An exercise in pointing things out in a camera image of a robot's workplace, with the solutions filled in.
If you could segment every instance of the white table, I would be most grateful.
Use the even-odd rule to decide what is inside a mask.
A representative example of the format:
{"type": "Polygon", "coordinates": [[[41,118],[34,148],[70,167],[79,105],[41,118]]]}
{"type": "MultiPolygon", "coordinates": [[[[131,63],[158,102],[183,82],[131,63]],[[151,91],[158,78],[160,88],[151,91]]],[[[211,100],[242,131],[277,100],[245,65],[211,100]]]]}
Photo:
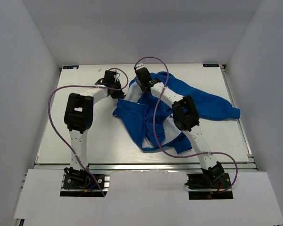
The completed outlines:
{"type": "MultiPolygon", "coordinates": [[[[189,85],[205,92],[221,96],[230,100],[225,82],[219,67],[204,68],[202,64],[169,64],[170,73],[189,85]]],[[[133,65],[80,65],[78,69],[62,70],[58,87],[76,84],[93,85],[104,76],[105,70],[118,67],[124,70],[129,79],[135,77],[133,65]]],[[[150,72],[165,71],[162,64],[146,65],[150,72]]],[[[125,77],[121,74],[122,85],[125,77]]],[[[56,93],[52,105],[53,121],[63,137],[70,142],[67,126],[64,124],[64,113],[70,93],[82,93],[85,89],[68,88],[56,93]]],[[[175,164],[198,162],[198,158],[176,159],[162,152],[144,153],[131,140],[122,120],[112,116],[117,100],[105,98],[94,106],[93,124],[88,132],[87,154],[91,164],[175,164]]],[[[237,120],[209,121],[200,120],[202,132],[208,145],[214,152],[230,154],[237,162],[247,162],[247,148],[239,130],[237,120]]],[[[168,148],[169,153],[176,154],[175,150],[168,148]]],[[[182,155],[192,154],[194,150],[182,155]]],[[[217,156],[220,162],[231,162],[223,155],[217,156]]],[[[36,163],[38,164],[69,164],[71,151],[59,139],[47,123],[39,148],[36,163]]]]}

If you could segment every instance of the gray wall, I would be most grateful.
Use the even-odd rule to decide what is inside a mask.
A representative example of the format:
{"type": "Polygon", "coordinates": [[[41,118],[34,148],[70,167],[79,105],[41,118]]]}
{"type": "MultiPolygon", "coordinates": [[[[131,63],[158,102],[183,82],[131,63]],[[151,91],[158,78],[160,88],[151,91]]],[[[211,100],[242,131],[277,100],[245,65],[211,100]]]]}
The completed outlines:
{"type": "Polygon", "coordinates": [[[226,64],[260,0],[23,0],[59,66],[226,64]]]}
{"type": "Polygon", "coordinates": [[[262,0],[227,69],[256,163],[283,215],[283,0],[262,0]]]}
{"type": "Polygon", "coordinates": [[[33,166],[58,67],[21,0],[0,0],[0,226],[33,166]]]}

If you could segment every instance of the black label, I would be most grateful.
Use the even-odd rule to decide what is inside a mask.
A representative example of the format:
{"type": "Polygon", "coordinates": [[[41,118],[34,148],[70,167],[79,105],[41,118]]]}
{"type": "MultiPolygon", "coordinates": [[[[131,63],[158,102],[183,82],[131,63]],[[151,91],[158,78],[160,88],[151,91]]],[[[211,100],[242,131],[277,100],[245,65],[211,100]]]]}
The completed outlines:
{"type": "Polygon", "coordinates": [[[63,66],[63,69],[79,69],[79,65],[68,65],[68,66],[63,66]]]}
{"type": "Polygon", "coordinates": [[[202,64],[203,67],[219,67],[219,64],[202,64]]]}

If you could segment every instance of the cable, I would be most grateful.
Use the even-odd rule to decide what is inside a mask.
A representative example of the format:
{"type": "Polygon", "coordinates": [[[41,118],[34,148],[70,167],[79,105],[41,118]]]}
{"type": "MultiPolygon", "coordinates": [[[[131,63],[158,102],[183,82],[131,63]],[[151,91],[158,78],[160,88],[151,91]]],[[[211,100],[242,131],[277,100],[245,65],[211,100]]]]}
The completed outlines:
{"type": "Polygon", "coordinates": [[[166,64],[165,64],[161,59],[159,59],[159,58],[157,58],[157,57],[154,57],[154,56],[146,56],[146,57],[141,58],[140,60],[138,60],[138,61],[136,62],[135,66],[134,66],[134,69],[136,69],[136,66],[137,66],[137,64],[138,64],[140,61],[142,61],[143,59],[147,59],[147,58],[157,59],[157,60],[160,61],[160,62],[165,66],[165,68],[166,68],[166,82],[165,82],[165,84],[164,84],[164,86],[163,86],[163,89],[162,89],[160,95],[159,95],[158,101],[156,102],[155,109],[154,109],[154,113],[153,113],[153,132],[154,132],[155,140],[156,140],[156,142],[157,142],[157,144],[158,144],[160,150],[161,150],[163,153],[165,153],[166,155],[168,155],[168,156],[170,156],[170,157],[173,157],[173,158],[177,158],[177,159],[190,158],[190,157],[194,157],[194,156],[198,156],[198,155],[202,155],[202,154],[222,154],[222,155],[226,155],[226,156],[229,157],[229,158],[234,162],[234,164],[235,164],[235,169],[236,169],[235,178],[234,178],[232,184],[231,184],[230,186],[228,186],[228,188],[226,188],[226,189],[223,190],[223,191],[219,191],[218,193],[223,193],[223,192],[226,192],[227,190],[231,189],[232,186],[235,184],[235,182],[236,182],[236,180],[237,180],[237,177],[238,177],[238,165],[237,165],[237,162],[235,161],[235,159],[234,159],[232,156],[230,156],[229,154],[223,153],[223,152],[210,152],[210,153],[209,153],[209,152],[202,152],[202,153],[195,153],[195,154],[186,155],[186,156],[177,156],[177,155],[169,154],[169,153],[166,152],[166,151],[164,150],[164,148],[161,146],[161,144],[160,144],[160,142],[159,142],[159,140],[158,140],[158,138],[157,138],[157,134],[156,134],[155,119],[156,119],[157,107],[158,107],[158,105],[159,105],[159,103],[160,103],[161,97],[162,97],[162,95],[163,95],[163,93],[164,93],[164,91],[165,91],[166,85],[167,85],[167,83],[168,83],[168,81],[169,81],[169,70],[168,70],[168,67],[166,66],[166,64]]]}
{"type": "Polygon", "coordinates": [[[58,137],[61,138],[61,140],[70,148],[70,150],[72,151],[72,153],[75,155],[75,158],[77,159],[77,161],[78,161],[79,165],[81,166],[81,168],[82,168],[83,170],[85,170],[90,176],[92,176],[92,178],[94,179],[96,185],[98,186],[100,192],[102,193],[102,195],[103,195],[104,197],[105,197],[105,194],[104,194],[102,188],[100,187],[100,185],[99,185],[97,179],[95,178],[95,176],[94,176],[86,167],[84,167],[84,166],[82,165],[81,160],[80,160],[80,158],[76,155],[75,150],[74,150],[74,149],[72,148],[72,146],[62,137],[62,135],[58,132],[56,126],[53,124],[52,117],[51,117],[51,112],[50,112],[50,109],[51,109],[50,105],[51,105],[51,99],[52,99],[53,95],[54,95],[56,92],[58,92],[59,90],[65,89],[65,88],[74,88],[74,87],[78,87],[78,88],[101,88],[101,89],[111,89],[111,90],[115,90],[115,91],[119,91],[119,90],[125,89],[125,88],[128,86],[128,84],[129,84],[129,78],[128,78],[127,74],[126,74],[123,70],[118,69],[118,68],[115,68],[115,67],[114,67],[114,68],[110,68],[108,71],[111,71],[111,70],[113,70],[113,69],[119,70],[119,71],[121,71],[121,72],[125,75],[125,77],[126,77],[126,79],[127,79],[127,83],[126,83],[126,85],[125,85],[124,87],[122,87],[122,88],[120,88],[120,89],[115,89],[115,88],[101,87],[101,86],[81,86],[81,85],[61,86],[61,87],[55,89],[55,90],[51,93],[51,95],[49,96],[48,105],[47,105],[48,118],[49,118],[49,121],[50,121],[50,124],[51,124],[53,130],[56,132],[56,134],[58,135],[58,137]]]}

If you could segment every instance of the blue and white cloth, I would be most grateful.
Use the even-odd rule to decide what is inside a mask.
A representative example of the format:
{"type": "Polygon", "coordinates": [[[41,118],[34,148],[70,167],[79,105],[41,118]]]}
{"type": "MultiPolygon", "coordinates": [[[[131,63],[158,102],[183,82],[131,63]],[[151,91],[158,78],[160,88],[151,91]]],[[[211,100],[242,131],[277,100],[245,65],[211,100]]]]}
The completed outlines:
{"type": "MultiPolygon", "coordinates": [[[[151,73],[151,77],[166,82],[166,72],[151,73]]],[[[132,140],[145,152],[158,149],[153,133],[153,113],[157,98],[151,93],[143,93],[134,78],[124,99],[119,99],[113,112],[124,122],[132,140]]],[[[208,120],[238,119],[240,110],[234,108],[227,100],[189,86],[185,82],[169,74],[167,86],[174,92],[194,99],[199,116],[208,120]]],[[[160,102],[157,109],[155,129],[162,146],[174,147],[177,153],[192,148],[188,138],[175,126],[172,109],[160,102]]]]}

